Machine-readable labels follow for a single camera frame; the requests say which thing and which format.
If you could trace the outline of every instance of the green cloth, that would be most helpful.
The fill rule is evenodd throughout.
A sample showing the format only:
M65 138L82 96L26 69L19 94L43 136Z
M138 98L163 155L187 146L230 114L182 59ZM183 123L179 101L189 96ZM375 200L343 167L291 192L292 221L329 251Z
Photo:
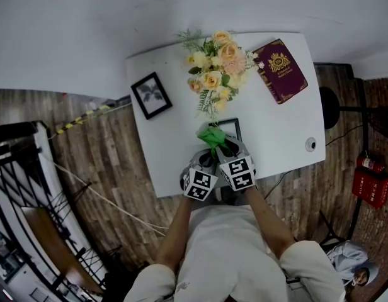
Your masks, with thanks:
M223 132L220 128L214 128L213 126L206 128L198 134L199 139L209 144L211 147L211 154L214 158L217 158L216 148L218 146L229 149L225 143L225 136L225 132Z

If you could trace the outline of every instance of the red box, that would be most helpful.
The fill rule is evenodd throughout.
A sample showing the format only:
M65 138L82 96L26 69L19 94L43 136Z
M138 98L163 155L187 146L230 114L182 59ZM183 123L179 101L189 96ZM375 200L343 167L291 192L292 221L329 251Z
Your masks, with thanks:
M352 193L365 200L374 208L380 208L387 202L388 174L374 174L363 167L355 169Z

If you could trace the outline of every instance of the book cover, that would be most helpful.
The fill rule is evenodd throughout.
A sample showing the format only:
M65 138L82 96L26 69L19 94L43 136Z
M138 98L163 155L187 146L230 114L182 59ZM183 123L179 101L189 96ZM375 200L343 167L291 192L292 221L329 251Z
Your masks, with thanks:
M258 74L278 104L282 104L307 87L299 66L281 39L254 51L258 56Z

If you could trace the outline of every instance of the pink flower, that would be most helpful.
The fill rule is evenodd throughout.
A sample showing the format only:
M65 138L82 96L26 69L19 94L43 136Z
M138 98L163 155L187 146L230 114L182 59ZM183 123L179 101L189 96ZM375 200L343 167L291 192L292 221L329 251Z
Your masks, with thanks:
M224 60L222 65L226 71L226 74L240 74L246 67L246 58L244 55L237 55L230 60Z

